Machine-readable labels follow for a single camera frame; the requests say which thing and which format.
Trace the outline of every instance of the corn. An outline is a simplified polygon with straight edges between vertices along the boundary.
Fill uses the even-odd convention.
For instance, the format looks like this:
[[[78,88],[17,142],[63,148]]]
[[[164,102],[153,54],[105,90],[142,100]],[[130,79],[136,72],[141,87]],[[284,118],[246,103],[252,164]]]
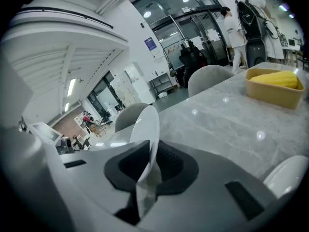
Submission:
[[[251,78],[251,81],[290,88],[297,87],[297,76],[291,71],[282,71],[274,72],[271,74],[258,75]]]

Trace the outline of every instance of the poster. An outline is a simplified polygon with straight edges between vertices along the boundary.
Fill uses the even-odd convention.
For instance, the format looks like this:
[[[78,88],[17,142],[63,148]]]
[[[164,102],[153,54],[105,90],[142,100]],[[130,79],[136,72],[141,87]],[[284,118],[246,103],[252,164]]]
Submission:
[[[152,37],[148,38],[147,40],[145,40],[145,43],[150,51],[150,53],[154,56],[156,54],[158,54],[160,51],[158,49],[158,47],[156,46],[154,40],[152,39]]]

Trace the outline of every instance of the black slot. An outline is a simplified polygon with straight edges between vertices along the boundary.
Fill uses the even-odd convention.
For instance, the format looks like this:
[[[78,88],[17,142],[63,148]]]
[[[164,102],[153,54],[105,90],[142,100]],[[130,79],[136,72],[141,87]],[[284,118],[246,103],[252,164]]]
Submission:
[[[264,211],[261,204],[245,189],[245,187],[243,187],[240,182],[232,181],[225,184],[225,187],[248,220],[255,218]]]
[[[64,164],[64,166],[66,168],[72,168],[72,167],[77,167],[80,165],[86,164],[86,162],[84,160],[76,160],[76,161],[71,161],[71,162],[67,162]]]

